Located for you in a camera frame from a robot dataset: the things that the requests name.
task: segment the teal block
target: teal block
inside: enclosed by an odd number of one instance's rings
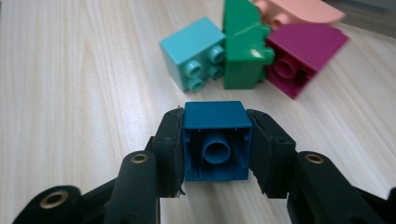
[[[160,42],[169,74],[184,91],[198,91],[209,78],[224,73],[225,35],[207,17]]]

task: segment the plastic block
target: plastic block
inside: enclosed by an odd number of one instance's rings
[[[262,23],[276,30],[281,24],[327,23],[335,24],[345,14],[320,0],[255,0],[262,15]]]
[[[285,24],[271,33],[267,45],[276,59],[267,79],[295,98],[346,42],[348,37],[327,24]]]
[[[224,89],[253,89],[264,80],[262,67],[274,60],[264,46],[271,29],[261,25],[258,10],[248,0],[226,0],[223,32],[226,34]]]
[[[221,77],[225,35],[203,17],[160,42],[169,74],[183,91],[199,91],[208,77]]]
[[[253,125],[241,102],[189,102],[183,119],[186,181],[246,180]]]

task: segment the pink block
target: pink block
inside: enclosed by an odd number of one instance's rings
[[[347,41],[346,35],[327,24],[282,25],[266,40],[276,55],[266,67],[266,78],[294,99]]]
[[[320,0],[255,0],[262,23],[276,30],[282,24],[327,23],[333,25],[345,14]]]

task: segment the blue lego duplo block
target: blue lego duplo block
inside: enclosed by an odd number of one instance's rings
[[[207,17],[160,42],[169,74],[183,91],[198,91],[209,78],[221,77],[225,35]]]
[[[239,101],[185,104],[186,181],[246,180],[253,124]]]

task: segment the wood grain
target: wood grain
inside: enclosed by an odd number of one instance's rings
[[[2,1],[0,223],[37,193],[85,193],[144,149],[163,113],[188,101],[240,100],[270,114],[297,150],[327,155],[355,186],[383,198],[396,186],[396,40],[340,24],[350,37],[293,101],[268,82],[225,91],[221,79],[183,93],[158,41],[203,17],[221,26],[222,1]],[[162,200],[163,223],[290,223],[285,200],[249,181],[186,183]]]

